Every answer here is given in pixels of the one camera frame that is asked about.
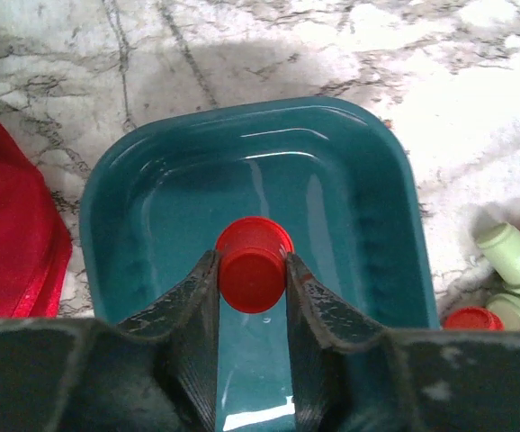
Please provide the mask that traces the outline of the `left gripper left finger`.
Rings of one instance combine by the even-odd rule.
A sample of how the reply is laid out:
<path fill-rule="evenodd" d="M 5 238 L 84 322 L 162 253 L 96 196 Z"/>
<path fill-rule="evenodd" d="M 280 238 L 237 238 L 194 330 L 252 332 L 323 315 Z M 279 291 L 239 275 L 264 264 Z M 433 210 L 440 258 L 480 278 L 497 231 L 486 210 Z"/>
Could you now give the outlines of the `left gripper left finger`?
<path fill-rule="evenodd" d="M 118 328 L 158 344 L 155 374 L 190 431 L 216 426 L 220 255 L 203 254 L 193 270 Z"/>

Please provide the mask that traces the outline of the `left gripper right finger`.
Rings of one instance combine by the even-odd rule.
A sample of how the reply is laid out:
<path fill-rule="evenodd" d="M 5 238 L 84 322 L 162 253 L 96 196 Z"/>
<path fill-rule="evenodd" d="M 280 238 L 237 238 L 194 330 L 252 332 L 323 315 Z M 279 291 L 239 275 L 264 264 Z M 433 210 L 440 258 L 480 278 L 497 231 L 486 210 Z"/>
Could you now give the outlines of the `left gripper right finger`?
<path fill-rule="evenodd" d="M 285 264 L 296 429 L 361 430 L 378 402 L 378 380 L 366 367 L 385 327 L 318 281 L 299 256 Z"/>

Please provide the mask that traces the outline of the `teal storage basket tray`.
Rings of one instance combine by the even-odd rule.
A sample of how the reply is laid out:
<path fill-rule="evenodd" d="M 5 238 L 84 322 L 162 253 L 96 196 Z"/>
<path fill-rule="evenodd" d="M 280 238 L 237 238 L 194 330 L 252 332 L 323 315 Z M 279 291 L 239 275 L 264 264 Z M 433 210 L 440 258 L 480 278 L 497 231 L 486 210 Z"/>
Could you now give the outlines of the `teal storage basket tray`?
<path fill-rule="evenodd" d="M 380 323 L 438 327 L 403 148 L 363 108 L 322 97 L 156 121 L 114 144 L 80 207 L 96 317 L 147 307 L 251 217 L 282 226 L 320 282 Z"/>

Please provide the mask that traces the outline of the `red cloth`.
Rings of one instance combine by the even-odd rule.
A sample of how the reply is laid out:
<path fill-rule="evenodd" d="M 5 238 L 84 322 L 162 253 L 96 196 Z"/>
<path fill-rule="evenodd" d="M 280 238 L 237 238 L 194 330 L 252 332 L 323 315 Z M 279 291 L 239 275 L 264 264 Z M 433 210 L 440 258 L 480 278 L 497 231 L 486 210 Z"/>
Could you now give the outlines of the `red cloth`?
<path fill-rule="evenodd" d="M 52 318 L 72 254 L 39 169 L 0 124 L 0 318 Z"/>

